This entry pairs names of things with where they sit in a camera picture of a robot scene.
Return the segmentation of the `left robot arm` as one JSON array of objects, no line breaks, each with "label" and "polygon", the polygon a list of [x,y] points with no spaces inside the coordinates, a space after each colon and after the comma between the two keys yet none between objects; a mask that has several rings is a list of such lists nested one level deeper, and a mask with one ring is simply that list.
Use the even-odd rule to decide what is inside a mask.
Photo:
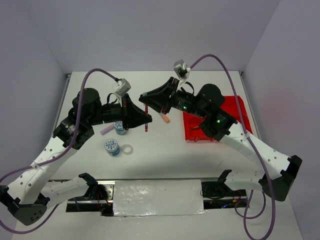
[{"label": "left robot arm", "polygon": [[47,209],[64,201],[76,197],[95,198],[104,189],[88,173],[52,186],[47,186],[47,182],[95,134],[95,125],[117,121],[121,121],[125,129],[133,129],[152,122],[152,117],[137,107],[128,94],[121,98],[121,103],[102,104],[96,89],[81,90],[44,150],[15,181],[1,186],[1,203],[19,222],[30,226],[40,220]]}]

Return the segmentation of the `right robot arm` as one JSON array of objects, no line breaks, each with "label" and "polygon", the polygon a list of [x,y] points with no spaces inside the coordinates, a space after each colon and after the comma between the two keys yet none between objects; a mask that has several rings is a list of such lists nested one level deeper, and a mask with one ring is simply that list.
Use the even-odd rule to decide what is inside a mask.
[{"label": "right robot arm", "polygon": [[236,189],[261,190],[276,201],[285,201],[302,159],[296,155],[280,153],[248,132],[238,120],[221,108],[225,97],[216,85],[203,85],[197,95],[180,90],[179,87],[180,80],[171,77],[164,85],[141,94],[139,101],[164,115],[174,108],[201,118],[198,127],[206,137],[233,148],[267,170],[261,178],[243,182],[237,182],[228,174],[218,182],[218,192],[228,196]]}]

